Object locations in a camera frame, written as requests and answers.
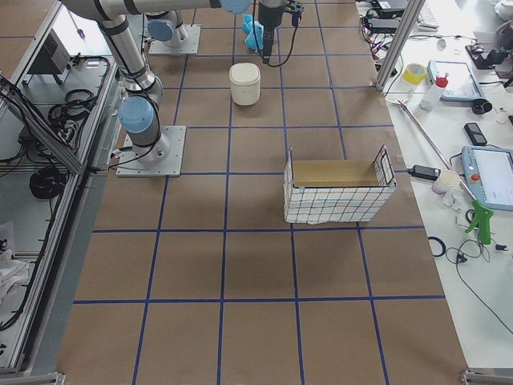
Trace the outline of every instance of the white lid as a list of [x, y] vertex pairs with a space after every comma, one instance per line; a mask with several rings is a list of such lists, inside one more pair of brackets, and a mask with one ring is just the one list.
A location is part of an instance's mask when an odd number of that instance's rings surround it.
[[238, 63], [230, 68], [230, 82], [237, 86], [248, 86], [260, 80], [260, 69], [253, 63]]

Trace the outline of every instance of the white cup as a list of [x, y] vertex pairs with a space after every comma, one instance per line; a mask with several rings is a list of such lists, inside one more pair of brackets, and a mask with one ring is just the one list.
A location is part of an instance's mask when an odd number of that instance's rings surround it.
[[431, 186], [433, 193], [438, 195], [445, 194], [449, 188], [456, 187], [459, 184], [459, 175], [452, 170], [443, 170], [440, 176]]

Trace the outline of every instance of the red bottle cap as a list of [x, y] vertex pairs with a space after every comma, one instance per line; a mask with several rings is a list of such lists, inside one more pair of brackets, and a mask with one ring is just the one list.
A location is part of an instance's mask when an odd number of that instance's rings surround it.
[[437, 86], [439, 86], [440, 88], [445, 88], [447, 87], [447, 84], [449, 83], [449, 80], [447, 80], [447, 76], [449, 74], [446, 74], [445, 76], [437, 76], [436, 77], [436, 81], [434, 82]]

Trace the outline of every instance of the floor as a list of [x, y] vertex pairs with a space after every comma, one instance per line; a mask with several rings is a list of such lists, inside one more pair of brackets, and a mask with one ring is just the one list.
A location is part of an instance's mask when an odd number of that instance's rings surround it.
[[[459, 383], [466, 364], [355, 5], [305, 2], [293, 57], [259, 65], [251, 107], [230, 100], [229, 67], [260, 64], [241, 17], [184, 17], [203, 26], [200, 55], [150, 59], [162, 124], [188, 126], [183, 175], [107, 176], [59, 355], [67, 383]], [[274, 61], [291, 35], [279, 30]], [[398, 191], [370, 223], [284, 222], [289, 146], [371, 160], [382, 144]]]

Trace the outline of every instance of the blue toy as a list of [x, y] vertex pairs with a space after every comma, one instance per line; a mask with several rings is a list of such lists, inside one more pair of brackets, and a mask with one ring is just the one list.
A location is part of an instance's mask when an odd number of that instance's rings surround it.
[[248, 36], [244, 43], [250, 49], [256, 51], [257, 50], [257, 42], [255, 41], [255, 34], [253, 33], [253, 23], [255, 24], [255, 32], [256, 38], [258, 39], [258, 47], [262, 49], [264, 46], [264, 26], [262, 26], [258, 21], [253, 21], [253, 16], [251, 14], [244, 14], [243, 16], [244, 22], [242, 23], [242, 31]]

